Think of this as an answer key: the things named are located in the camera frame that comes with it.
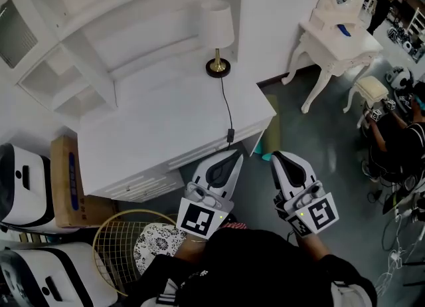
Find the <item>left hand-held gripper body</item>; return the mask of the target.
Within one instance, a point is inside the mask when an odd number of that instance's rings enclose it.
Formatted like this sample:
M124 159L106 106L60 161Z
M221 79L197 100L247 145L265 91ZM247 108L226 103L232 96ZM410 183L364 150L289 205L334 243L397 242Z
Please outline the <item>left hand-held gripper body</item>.
M234 203L195 182L186 186L181 198L177 228L208 240L233 210Z

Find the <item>white table top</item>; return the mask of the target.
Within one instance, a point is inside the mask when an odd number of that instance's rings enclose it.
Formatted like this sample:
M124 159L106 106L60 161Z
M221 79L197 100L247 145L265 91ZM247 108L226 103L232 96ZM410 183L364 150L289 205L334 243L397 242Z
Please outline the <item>white table top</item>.
M179 169L228 146L251 154L275 111L237 72L223 80L170 70L149 90L134 76L120 107L81 123L78 155L86 195L144 202L183 186Z

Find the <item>white table lamp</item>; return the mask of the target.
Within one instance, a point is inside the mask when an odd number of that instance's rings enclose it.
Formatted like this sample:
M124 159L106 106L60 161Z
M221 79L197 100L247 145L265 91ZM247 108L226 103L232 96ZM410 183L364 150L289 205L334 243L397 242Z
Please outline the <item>white table lamp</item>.
M220 52L235 40L230 3L223 0L201 3L199 37L205 48L214 51L214 58L205 65L207 74L212 78L228 76L231 65Z

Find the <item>person's left forearm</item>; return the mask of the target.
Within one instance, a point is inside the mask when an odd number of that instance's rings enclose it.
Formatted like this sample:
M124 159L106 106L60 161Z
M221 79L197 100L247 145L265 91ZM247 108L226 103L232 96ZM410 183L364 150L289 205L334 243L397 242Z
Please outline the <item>person's left forearm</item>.
M185 240L174 254L175 258L187 261L191 264L199 264L207 244L206 239L196 235L187 234Z

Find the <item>brown cardboard box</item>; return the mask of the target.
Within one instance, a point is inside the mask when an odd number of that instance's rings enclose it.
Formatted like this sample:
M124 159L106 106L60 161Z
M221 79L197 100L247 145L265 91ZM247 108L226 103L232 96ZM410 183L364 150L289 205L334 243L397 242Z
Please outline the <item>brown cardboard box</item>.
M117 213L111 199L84 194L77 140L61 136L51 142L50 178L58 227L99 227Z

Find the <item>white black robot head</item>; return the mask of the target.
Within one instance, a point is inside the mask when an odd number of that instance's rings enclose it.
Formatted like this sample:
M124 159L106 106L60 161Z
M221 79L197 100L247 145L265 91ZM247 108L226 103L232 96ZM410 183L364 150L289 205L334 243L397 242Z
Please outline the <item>white black robot head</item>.
M384 79L393 90L404 90L414 84L412 72L403 66L396 66L389 70Z

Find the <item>white and black appliance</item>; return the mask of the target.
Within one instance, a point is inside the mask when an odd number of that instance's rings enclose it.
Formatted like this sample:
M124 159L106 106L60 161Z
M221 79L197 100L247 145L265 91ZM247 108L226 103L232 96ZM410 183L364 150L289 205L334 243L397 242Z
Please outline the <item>white and black appliance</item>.
M118 301L87 243L0 251L0 272L20 307L110 307Z
M0 223L57 233L49 158L13 144L0 145Z

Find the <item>person's right forearm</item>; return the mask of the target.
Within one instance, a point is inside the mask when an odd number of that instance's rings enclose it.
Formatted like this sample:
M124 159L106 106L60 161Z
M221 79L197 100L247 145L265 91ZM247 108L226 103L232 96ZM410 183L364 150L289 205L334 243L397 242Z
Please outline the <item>person's right forearm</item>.
M327 255L330 255L330 250L325 246L321 239L314 233L306 237L301 237L296 234L298 247L303 249L314 261L319 261Z

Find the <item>grey metal equipment frame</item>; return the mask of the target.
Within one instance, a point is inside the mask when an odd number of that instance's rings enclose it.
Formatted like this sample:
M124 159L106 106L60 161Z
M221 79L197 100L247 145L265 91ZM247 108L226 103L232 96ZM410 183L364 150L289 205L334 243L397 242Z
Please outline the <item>grey metal equipment frame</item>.
M425 260L410 262L419 244L425 241L425 179L417 183L404 183L391 185L391 194L387 195L383 204L383 214L390 219L385 225L381 237L381 247L388 253L387 269L379 277L376 287L382 295L389 288L394 274L405 266L420 266ZM400 232L407 227L419 228L418 234L412 243L403 246L400 240Z

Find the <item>white cushioned stool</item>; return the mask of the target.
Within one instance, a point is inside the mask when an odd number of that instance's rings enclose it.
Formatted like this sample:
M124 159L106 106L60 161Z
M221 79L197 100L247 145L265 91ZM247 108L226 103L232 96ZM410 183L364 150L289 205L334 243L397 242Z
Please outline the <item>white cushioned stool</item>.
M380 80L374 76L360 78L349 90L347 105L343 109L344 114L350 110L355 94L359 94L364 100L363 108L365 108L368 113L371 110L379 109L375 108L375 104L388 99L388 89Z

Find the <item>white ornate dressing table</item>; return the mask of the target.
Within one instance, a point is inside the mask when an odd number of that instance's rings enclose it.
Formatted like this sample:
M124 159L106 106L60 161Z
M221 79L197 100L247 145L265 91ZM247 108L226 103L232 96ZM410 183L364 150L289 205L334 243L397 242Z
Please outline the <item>white ornate dressing table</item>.
M303 33L292 53L288 75L282 84L289 84L298 69L298 59L307 54L321 72L315 86L301 106L307 114L313 101L328 85L332 76L341 76L347 70L362 66L367 70L382 51L382 45L364 28L359 18L364 0L319 0L308 21L299 25ZM351 37L346 37L337 24L344 24Z

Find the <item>person's black shirt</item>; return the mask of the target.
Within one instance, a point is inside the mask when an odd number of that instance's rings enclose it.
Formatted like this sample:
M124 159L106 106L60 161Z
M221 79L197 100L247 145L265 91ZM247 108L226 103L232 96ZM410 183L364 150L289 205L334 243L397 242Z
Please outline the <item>person's black shirt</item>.
M369 281L377 297L370 280L332 253L314 261L297 242L291 244L271 231L225 228L207 240L199 264L157 255L124 300L123 307L141 307L164 292L168 280L180 285L202 275L206 276L203 282L207 290L213 292L227 284L234 284L237 292L247 289L254 296L254 307L260 307L258 298L263 292L289 296L292 292L307 291L306 287L314 284L323 288L332 281L346 284Z

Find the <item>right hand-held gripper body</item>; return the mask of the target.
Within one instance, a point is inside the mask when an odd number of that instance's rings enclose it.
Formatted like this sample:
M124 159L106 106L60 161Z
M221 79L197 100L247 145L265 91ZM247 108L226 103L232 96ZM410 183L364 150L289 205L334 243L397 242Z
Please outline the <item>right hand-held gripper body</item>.
M279 217L301 238L318 234L339 220L333 196L331 192L325 192L320 181L315 181L289 200L279 192L274 204Z

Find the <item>black white floral cushion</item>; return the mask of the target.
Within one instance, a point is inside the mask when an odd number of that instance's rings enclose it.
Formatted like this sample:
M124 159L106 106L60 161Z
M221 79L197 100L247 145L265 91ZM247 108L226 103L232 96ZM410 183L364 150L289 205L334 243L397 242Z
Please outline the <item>black white floral cushion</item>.
M165 223L148 224L133 248L135 265L143 274L157 255L174 256L186 239L186 232Z

